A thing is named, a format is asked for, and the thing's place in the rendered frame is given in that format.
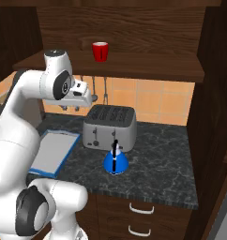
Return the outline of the dark wood drawer front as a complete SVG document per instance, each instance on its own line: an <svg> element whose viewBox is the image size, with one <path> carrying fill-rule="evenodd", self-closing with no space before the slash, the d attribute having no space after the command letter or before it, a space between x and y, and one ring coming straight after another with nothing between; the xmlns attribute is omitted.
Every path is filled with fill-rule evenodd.
<svg viewBox="0 0 227 240"><path fill-rule="evenodd" d="M191 211L185 208L152 202L139 202L113 196L98 195L97 202L98 210L105 211L110 216L128 216L144 222L167 221L176 224L188 224L191 214ZM155 212L152 215L134 213L129 210L129 203L132 203L134 208L143 210L151 210L154 206Z"/></svg>
<svg viewBox="0 0 227 240"><path fill-rule="evenodd" d="M184 240L187 226L167 221L144 222L131 217L104 217L99 221L105 240Z"/></svg>

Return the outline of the grey toaster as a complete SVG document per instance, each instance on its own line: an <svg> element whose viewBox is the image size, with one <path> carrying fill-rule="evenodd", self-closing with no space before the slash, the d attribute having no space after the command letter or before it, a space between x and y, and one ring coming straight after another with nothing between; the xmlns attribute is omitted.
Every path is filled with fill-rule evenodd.
<svg viewBox="0 0 227 240"><path fill-rule="evenodd" d="M110 151L115 140L122 152L130 151L137 136L136 112L132 107L95 105L83 121L83 145Z"/></svg>

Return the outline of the blue-rimmed grey tray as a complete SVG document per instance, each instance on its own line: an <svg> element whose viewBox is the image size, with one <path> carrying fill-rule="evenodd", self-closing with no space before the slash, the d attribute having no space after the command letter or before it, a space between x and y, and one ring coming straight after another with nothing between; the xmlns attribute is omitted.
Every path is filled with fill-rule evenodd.
<svg viewBox="0 0 227 240"><path fill-rule="evenodd" d="M40 137L40 148L29 172L56 178L79 139L78 133L47 129Z"/></svg>

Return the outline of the red mug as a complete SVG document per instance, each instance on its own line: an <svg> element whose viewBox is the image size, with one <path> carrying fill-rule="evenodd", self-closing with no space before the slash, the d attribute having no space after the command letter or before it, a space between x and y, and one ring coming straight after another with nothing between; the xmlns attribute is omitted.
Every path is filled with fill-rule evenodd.
<svg viewBox="0 0 227 240"><path fill-rule="evenodd" d="M97 62L105 62L108 57L109 44L107 42L94 42L92 51Z"/></svg>

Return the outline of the hanging metal utensil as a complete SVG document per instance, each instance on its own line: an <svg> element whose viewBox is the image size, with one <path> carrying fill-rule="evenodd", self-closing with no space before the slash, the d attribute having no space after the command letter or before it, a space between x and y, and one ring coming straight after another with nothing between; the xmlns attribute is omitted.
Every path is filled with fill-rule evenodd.
<svg viewBox="0 0 227 240"><path fill-rule="evenodd" d="M104 96L103 96L103 104L108 105L107 77L104 77Z"/></svg>

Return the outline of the hanging metal ladle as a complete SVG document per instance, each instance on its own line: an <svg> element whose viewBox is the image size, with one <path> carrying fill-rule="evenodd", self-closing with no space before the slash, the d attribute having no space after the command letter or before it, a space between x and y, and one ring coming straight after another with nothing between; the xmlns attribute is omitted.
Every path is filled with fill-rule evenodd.
<svg viewBox="0 0 227 240"><path fill-rule="evenodd" d="M92 101L96 102L98 100L98 95L96 94L95 76L92 76L92 85L93 85Z"/></svg>

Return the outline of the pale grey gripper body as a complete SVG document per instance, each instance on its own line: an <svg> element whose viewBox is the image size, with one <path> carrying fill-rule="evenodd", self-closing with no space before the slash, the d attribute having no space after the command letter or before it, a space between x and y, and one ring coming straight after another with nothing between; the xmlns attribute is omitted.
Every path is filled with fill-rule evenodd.
<svg viewBox="0 0 227 240"><path fill-rule="evenodd" d="M45 97L44 100L48 105L79 107L90 107L92 105L92 96L90 90L87 90L82 96L74 96L73 92L69 91L66 96L59 100L56 100L53 97Z"/></svg>

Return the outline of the dark wood cabinet door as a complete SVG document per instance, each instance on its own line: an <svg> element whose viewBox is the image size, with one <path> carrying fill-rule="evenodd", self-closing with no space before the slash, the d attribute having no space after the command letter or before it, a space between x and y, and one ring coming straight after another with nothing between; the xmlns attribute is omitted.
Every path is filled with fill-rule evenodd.
<svg viewBox="0 0 227 240"><path fill-rule="evenodd" d="M13 66L43 49L35 7L0 7L0 82Z"/></svg>
<svg viewBox="0 0 227 240"><path fill-rule="evenodd" d="M227 0L207 7L197 52L204 80L194 87L187 122L199 207L184 240L206 240L227 193Z"/></svg>

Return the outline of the dark wood open cabinet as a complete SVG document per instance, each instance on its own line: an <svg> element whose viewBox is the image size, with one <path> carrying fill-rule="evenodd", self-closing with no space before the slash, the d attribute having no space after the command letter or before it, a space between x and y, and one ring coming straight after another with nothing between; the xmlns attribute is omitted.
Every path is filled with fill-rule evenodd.
<svg viewBox="0 0 227 240"><path fill-rule="evenodd" d="M221 0L13 0L37 9L43 48L65 49L76 74L200 83L205 9ZM97 62L94 42L109 44Z"/></svg>

